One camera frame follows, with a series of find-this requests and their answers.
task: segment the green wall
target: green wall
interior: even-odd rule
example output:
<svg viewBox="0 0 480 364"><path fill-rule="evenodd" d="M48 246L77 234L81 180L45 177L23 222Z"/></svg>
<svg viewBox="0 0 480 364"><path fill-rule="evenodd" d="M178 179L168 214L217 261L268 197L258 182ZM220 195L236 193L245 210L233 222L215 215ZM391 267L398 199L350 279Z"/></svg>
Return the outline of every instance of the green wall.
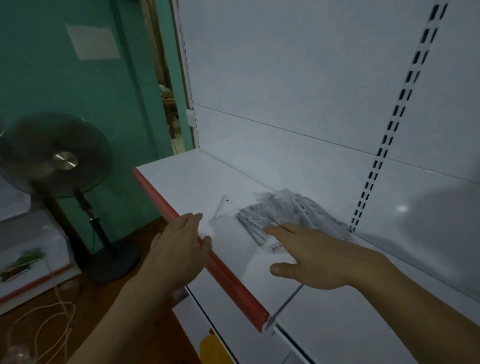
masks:
<svg viewBox="0 0 480 364"><path fill-rule="evenodd" d="M65 24L110 26L121 58L78 61ZM0 49L0 116L7 124L28 113L58 111L91 122L107 136L113 168L87 198L109 238L159 217L132 174L136 166L173 154L140 4L2 1ZM91 246L92 230L77 203L59 202Z"/></svg>

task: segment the wooden floor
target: wooden floor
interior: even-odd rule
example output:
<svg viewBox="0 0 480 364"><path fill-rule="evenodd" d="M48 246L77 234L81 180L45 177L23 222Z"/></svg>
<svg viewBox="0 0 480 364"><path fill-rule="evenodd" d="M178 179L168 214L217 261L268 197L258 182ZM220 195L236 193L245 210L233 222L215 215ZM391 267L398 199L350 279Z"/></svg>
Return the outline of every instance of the wooden floor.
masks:
<svg viewBox="0 0 480 364"><path fill-rule="evenodd" d="M131 240L141 245L143 252L142 260L150 249L150 243L153 237L159 231L163 231L166 225L166 221L161 218L144 226L130 236ZM62 289L62 286L60 286L60 294L64 301L71 301L77 297L77 311L72 321L73 330L68 341L69 356L80 347L82 342L92 332L112 305L122 286L129 278L136 274L137 270L138 267L128 276L100 287L87 281L84 274L73 280L78 283L76 285L77 287L65 287L65 289ZM0 357L6 352L7 330L12 323L35 307L49 305L55 302L58 302L58 299L54 291L50 290L0 316ZM200 363L195 349L190 344L190 341L171 310L173 305L173 299L164 302L161 307L158 308L154 317L152 317L154 325L148 337L140 361L141 363ZM61 308L57 305L56 307L41 309L22 319L13 331L13 344L27 344L33 349L34 336L42 322L60 311ZM58 316L43 327L38 341L40 354L50 348L59 339L65 330L65 323L65 316ZM46 360L42 359L39 364L48 361L50 356L47 355L45 359ZM51 363L60 364L63 362L64 356L58 354Z"/></svg>

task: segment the black fan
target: black fan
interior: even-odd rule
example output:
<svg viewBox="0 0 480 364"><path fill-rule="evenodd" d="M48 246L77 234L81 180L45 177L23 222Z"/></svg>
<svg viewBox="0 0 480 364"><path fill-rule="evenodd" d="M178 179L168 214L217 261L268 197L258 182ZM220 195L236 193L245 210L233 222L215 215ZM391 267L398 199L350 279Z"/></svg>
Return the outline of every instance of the black fan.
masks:
<svg viewBox="0 0 480 364"><path fill-rule="evenodd" d="M92 257L89 278L107 283L129 273L140 260L132 242L111 244L84 193L110 172L108 140L92 124L68 114L42 113L22 117L0 135L0 172L28 194L75 197L89 217L103 249Z"/></svg>

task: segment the hand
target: hand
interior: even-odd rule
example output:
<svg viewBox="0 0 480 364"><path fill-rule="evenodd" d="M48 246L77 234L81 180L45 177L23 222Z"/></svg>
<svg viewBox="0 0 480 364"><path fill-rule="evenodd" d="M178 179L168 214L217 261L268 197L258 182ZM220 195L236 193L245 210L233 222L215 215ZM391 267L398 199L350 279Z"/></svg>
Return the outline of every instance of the hand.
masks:
<svg viewBox="0 0 480 364"><path fill-rule="evenodd" d="M372 279L377 267L389 262L381 253L335 239L320 230L294 224L265 228L285 247L297 264L277 263L274 276L295 279L312 288L333 290Z"/></svg>
<svg viewBox="0 0 480 364"><path fill-rule="evenodd" d="M185 287L205 268L212 250L209 236L198 244L202 214L186 214L167 225L152 241L138 275L150 285L174 291Z"/></svg>

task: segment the person's right hand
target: person's right hand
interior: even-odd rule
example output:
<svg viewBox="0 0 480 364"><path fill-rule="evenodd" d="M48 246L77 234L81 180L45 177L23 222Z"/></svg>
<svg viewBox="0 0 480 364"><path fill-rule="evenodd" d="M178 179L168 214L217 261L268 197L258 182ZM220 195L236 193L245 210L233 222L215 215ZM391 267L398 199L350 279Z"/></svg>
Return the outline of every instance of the person's right hand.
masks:
<svg viewBox="0 0 480 364"><path fill-rule="evenodd" d="M389 262L381 253L335 239L320 230L282 224L265 228L265 232L275 236L297 260L297 264L273 264L270 272L321 290L370 280L378 267Z"/></svg>

